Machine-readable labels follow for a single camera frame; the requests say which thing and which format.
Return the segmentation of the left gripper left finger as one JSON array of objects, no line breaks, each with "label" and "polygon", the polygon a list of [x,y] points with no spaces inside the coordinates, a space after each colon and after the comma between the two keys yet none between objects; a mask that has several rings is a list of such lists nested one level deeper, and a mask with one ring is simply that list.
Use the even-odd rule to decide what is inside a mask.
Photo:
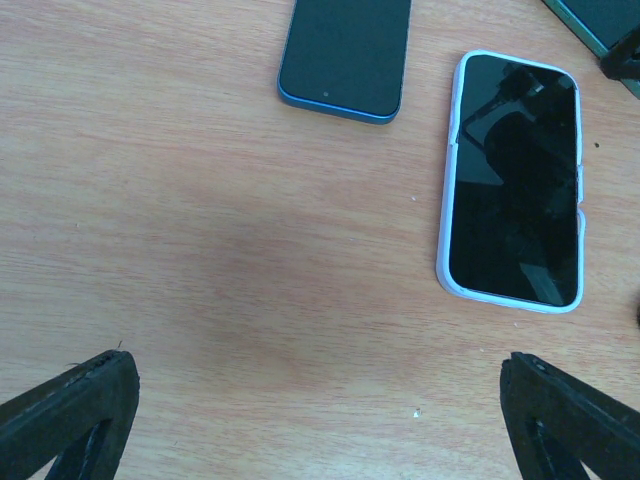
[{"label": "left gripper left finger", "polygon": [[127,351],[107,350],[1,405],[1,477],[112,479],[139,405]]}]

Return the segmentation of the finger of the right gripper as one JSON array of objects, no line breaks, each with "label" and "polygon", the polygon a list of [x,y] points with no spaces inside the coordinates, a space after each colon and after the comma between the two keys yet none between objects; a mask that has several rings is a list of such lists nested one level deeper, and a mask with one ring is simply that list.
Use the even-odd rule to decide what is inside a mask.
[{"label": "finger of the right gripper", "polygon": [[637,25],[600,59],[600,69],[608,79],[639,79],[639,42],[640,25]]}]

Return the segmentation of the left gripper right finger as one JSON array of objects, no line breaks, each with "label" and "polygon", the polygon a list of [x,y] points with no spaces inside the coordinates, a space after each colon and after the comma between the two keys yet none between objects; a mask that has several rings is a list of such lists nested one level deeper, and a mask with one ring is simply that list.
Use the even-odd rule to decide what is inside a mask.
[{"label": "left gripper right finger", "polygon": [[541,358],[503,361],[500,404],[524,479],[639,477],[639,412]]}]

